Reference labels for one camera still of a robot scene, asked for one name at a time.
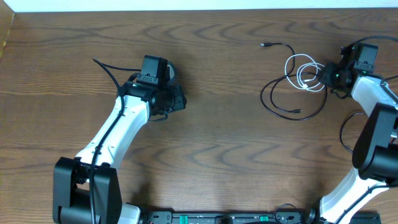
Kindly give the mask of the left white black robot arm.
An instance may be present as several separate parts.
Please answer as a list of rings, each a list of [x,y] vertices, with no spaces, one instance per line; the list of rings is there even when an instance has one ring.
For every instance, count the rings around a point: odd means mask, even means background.
[[[126,82],[114,108],[90,143],[53,170],[55,223],[139,223],[141,209],[122,201],[118,169],[135,135],[150,117],[167,119],[185,108],[180,85]]]

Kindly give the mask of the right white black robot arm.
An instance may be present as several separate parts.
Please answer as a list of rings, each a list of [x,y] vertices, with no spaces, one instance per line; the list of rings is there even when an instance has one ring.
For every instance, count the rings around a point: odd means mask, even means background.
[[[346,93],[360,104],[368,120],[352,150],[352,168],[338,186],[323,196],[315,223],[349,223],[373,197],[397,187],[397,97],[381,77],[357,70],[353,63],[340,68],[330,62],[319,81]]]

